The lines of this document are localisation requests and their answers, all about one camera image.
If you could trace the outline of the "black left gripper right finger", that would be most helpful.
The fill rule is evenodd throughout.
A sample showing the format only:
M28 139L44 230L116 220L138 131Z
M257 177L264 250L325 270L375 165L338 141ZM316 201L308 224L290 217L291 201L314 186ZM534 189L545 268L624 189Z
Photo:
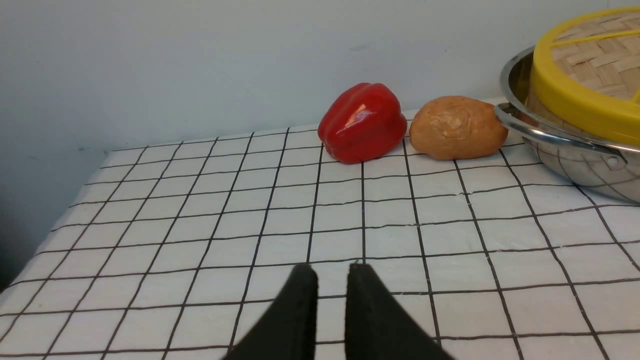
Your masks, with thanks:
M348 360L452 360L413 320L373 267L354 263L347 276Z

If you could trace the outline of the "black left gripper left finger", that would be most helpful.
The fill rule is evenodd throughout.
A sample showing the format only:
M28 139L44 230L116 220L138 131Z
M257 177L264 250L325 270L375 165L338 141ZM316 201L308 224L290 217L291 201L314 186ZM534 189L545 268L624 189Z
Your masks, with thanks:
M318 276L297 264L272 304L224 357L226 360L313 360Z

